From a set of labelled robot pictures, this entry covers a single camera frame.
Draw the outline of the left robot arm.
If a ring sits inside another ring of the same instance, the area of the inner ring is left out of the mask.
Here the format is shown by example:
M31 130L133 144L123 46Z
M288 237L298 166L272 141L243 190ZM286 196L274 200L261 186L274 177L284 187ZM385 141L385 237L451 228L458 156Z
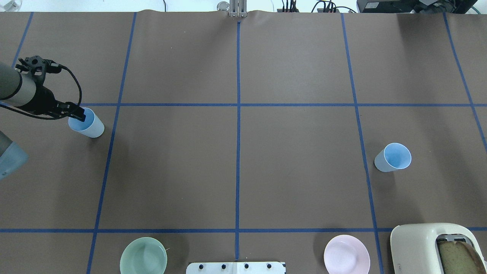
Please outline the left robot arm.
M47 73L66 70L78 87L78 102L61 102L44 86ZM86 115L80 106L82 90L72 71L57 62L39 56L20 58L14 68L1 63L1 108L23 116L58 120L65 117L84 122Z

